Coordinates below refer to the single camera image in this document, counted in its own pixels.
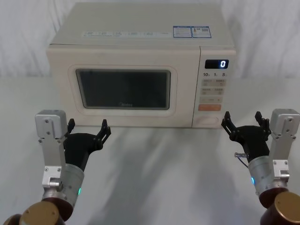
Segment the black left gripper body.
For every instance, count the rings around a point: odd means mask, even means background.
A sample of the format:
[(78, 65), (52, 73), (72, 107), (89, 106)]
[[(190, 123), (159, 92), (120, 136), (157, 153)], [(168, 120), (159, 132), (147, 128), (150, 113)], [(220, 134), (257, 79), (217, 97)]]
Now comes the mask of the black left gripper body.
[(70, 134), (64, 141), (65, 160), (83, 172), (91, 153), (103, 148), (103, 136), (87, 133)]

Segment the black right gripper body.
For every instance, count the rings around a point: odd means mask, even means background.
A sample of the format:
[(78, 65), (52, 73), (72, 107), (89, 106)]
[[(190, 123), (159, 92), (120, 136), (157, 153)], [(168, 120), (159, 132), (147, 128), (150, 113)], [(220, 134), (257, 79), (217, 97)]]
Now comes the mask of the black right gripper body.
[(237, 127), (230, 134), (230, 140), (238, 142), (247, 154), (247, 161), (268, 156), (269, 148), (267, 140), (270, 135), (270, 130), (259, 126), (242, 126)]

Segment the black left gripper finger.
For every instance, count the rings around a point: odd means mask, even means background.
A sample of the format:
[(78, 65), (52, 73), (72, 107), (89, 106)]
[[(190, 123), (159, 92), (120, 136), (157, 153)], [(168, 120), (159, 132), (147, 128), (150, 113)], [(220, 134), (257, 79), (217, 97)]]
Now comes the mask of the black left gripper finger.
[(111, 135), (111, 128), (107, 124), (107, 120), (103, 119), (102, 126), (97, 135), (93, 138), (93, 149), (102, 149), (104, 143)]
[(66, 138), (71, 134), (74, 127), (75, 127), (75, 120), (71, 118), (67, 124), (67, 133), (65, 134)]

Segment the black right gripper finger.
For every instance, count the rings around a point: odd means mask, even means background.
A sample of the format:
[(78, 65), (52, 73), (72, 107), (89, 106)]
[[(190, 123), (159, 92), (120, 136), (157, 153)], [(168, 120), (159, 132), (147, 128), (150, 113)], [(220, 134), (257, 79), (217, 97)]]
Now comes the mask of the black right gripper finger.
[(262, 128), (264, 140), (267, 141), (269, 138), (269, 135), (271, 134), (270, 120), (263, 118), (260, 111), (256, 112), (255, 119), (256, 119), (257, 123), (259, 124), (259, 126)]
[(233, 122), (231, 121), (231, 116), (229, 111), (225, 112), (224, 118), (222, 119), (221, 126), (229, 135), (231, 141), (236, 141), (237, 129)]

